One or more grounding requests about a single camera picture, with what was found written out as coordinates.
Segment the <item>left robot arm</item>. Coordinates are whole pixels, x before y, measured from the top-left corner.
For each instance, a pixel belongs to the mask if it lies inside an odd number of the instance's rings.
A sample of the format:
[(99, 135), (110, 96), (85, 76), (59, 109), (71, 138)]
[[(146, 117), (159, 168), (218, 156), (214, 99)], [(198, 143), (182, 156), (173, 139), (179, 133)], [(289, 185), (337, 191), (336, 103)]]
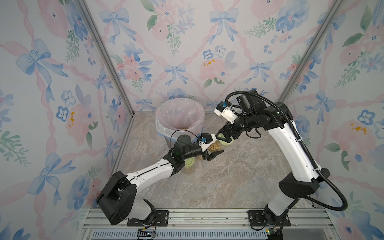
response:
[(180, 172), (188, 159), (201, 156), (203, 160), (213, 160), (223, 153), (217, 146), (220, 141), (230, 143), (232, 138), (202, 133), (192, 142), (188, 135), (179, 136), (173, 148), (157, 163), (129, 174), (114, 173), (97, 197), (98, 207), (113, 226), (126, 219), (138, 220), (144, 226), (152, 224), (157, 210), (148, 200), (138, 201), (137, 194)]

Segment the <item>light green jar lid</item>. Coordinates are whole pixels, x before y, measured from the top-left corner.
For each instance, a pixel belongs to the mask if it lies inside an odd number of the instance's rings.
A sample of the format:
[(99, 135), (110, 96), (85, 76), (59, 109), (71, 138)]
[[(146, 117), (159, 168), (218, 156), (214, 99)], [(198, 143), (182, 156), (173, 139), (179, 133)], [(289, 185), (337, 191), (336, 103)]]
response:
[(219, 134), (217, 135), (217, 140), (218, 142), (223, 145), (223, 146), (229, 146), (233, 143), (233, 138), (230, 137), (229, 139), (228, 138), (225, 138), (225, 136), (223, 134)]

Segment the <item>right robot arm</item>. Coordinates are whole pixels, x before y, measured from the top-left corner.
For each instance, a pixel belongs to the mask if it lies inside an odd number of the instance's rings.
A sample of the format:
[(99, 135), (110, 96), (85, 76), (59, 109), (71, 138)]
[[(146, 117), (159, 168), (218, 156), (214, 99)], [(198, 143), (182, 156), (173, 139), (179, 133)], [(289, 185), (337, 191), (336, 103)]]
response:
[(279, 182), (277, 194), (264, 208), (265, 223), (278, 225), (299, 199), (319, 189), (323, 179), (303, 150), (293, 116), (284, 103), (276, 102), (268, 107), (258, 97), (241, 95), (237, 99), (241, 114), (236, 114), (233, 106), (225, 102), (215, 109), (216, 115), (227, 120), (219, 131), (224, 140), (236, 140), (243, 132), (263, 128), (277, 142), (292, 170)]

